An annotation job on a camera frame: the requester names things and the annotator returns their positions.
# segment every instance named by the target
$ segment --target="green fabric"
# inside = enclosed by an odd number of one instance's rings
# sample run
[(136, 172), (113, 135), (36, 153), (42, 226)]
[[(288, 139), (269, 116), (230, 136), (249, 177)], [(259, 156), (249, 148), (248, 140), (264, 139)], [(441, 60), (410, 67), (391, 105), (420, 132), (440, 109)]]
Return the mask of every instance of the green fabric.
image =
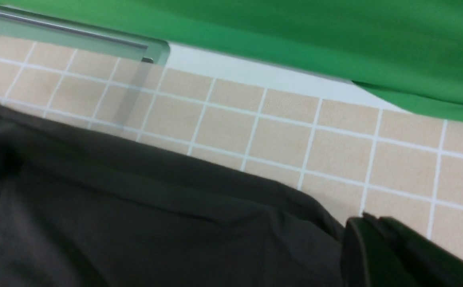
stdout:
[(353, 80), (463, 121), (463, 0), (2, 0), (37, 13)]

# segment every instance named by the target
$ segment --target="black fabric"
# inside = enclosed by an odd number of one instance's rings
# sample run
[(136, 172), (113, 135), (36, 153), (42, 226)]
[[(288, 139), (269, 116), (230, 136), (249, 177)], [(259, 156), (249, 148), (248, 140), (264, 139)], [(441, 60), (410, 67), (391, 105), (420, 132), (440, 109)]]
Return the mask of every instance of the black fabric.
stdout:
[(275, 181), (0, 106), (0, 286), (342, 286), (343, 232)]
[(394, 218), (349, 218), (341, 272), (348, 287), (463, 287), (463, 261)]

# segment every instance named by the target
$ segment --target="beige tile floor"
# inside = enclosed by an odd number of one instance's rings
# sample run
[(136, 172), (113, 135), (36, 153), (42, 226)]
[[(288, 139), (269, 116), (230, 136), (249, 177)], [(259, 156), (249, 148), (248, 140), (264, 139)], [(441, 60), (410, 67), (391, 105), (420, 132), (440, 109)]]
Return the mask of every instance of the beige tile floor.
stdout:
[(0, 103), (281, 181), (341, 222), (395, 216), (463, 258), (463, 123), (2, 36)]

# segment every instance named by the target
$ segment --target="green curtain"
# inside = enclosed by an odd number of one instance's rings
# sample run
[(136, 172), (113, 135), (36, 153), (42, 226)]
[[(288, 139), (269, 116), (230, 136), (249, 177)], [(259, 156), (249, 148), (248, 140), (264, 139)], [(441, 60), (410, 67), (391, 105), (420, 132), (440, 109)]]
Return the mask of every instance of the green curtain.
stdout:
[(2, 0), (37, 13), (353, 80), (463, 121), (463, 0)]

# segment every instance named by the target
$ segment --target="dark gray cloth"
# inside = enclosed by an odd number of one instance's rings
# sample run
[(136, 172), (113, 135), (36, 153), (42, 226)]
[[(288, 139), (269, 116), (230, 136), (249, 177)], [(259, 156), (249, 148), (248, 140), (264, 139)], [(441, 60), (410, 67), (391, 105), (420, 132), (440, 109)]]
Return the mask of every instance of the dark gray cloth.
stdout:
[(342, 286), (343, 227), (275, 181), (0, 106), (0, 286)]

